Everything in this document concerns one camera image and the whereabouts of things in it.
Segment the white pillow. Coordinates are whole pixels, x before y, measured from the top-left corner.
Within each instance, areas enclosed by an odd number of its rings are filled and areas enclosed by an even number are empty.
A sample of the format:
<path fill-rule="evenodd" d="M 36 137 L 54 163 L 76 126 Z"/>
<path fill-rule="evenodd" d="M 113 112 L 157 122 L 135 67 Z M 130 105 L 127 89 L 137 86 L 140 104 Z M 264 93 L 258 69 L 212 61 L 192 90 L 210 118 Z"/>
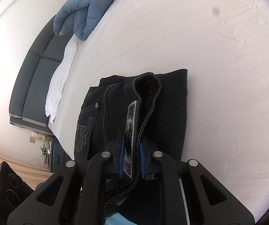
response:
<path fill-rule="evenodd" d="M 81 40 L 73 35 L 65 47 L 63 60 L 51 78 L 45 102 L 45 115 L 50 123 L 53 123 L 57 116 L 63 90 L 80 44 Z"/>

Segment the white bed mattress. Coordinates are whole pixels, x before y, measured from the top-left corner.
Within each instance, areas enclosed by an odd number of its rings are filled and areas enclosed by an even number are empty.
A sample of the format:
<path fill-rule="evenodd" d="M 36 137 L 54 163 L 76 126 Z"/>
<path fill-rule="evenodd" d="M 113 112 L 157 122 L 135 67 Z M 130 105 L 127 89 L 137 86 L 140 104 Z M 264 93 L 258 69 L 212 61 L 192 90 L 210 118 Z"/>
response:
<path fill-rule="evenodd" d="M 74 153 L 101 78 L 188 71 L 183 160 L 202 163 L 259 220 L 269 208 L 269 0 L 115 0 L 79 45 L 50 129 Z"/>

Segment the blue rolled duvet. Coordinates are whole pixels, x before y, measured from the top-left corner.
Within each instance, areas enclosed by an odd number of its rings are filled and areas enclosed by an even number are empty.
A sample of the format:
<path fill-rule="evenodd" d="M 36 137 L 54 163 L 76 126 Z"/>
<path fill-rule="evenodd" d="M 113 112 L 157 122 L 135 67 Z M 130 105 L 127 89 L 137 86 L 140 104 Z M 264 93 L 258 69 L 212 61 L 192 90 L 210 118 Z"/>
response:
<path fill-rule="evenodd" d="M 58 36 L 73 31 L 85 41 L 94 31 L 114 0 L 67 0 L 54 18 L 53 31 Z"/>

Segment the black denim pants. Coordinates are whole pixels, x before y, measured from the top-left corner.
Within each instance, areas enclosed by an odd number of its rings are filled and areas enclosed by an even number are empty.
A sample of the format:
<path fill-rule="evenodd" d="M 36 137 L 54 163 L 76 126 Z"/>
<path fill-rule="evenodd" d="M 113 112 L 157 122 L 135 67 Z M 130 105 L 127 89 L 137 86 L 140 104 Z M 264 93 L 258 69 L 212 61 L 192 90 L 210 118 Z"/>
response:
<path fill-rule="evenodd" d="M 186 128 L 187 70 L 166 74 L 143 73 L 132 77 L 103 78 L 84 99 L 75 134 L 77 165 L 89 161 L 116 141 L 124 130 L 119 172 L 104 186 L 104 222 L 118 210 L 135 222 L 148 223 L 144 195 L 148 192 L 141 173 L 140 144 L 180 160 Z"/>

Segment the dark grey headboard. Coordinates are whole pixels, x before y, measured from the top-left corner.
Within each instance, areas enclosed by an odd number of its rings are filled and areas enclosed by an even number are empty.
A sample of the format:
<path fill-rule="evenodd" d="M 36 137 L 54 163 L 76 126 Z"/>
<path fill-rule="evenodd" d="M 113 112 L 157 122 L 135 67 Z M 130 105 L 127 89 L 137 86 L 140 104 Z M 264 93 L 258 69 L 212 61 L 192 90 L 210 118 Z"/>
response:
<path fill-rule="evenodd" d="M 51 134 L 45 103 L 52 76 L 64 57 L 73 32 L 56 36 L 53 21 L 44 26 L 22 63 L 9 104 L 10 124 Z"/>

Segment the black nightstand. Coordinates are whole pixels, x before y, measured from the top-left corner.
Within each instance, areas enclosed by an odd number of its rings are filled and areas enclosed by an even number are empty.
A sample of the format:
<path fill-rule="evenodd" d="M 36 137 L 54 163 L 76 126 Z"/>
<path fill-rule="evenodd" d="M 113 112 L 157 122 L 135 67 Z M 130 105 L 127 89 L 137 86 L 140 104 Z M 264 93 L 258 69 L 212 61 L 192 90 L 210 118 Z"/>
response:
<path fill-rule="evenodd" d="M 70 156 L 65 152 L 55 136 L 50 137 L 51 150 L 48 157 L 48 167 L 51 173 L 56 172 L 62 165 L 70 161 Z"/>

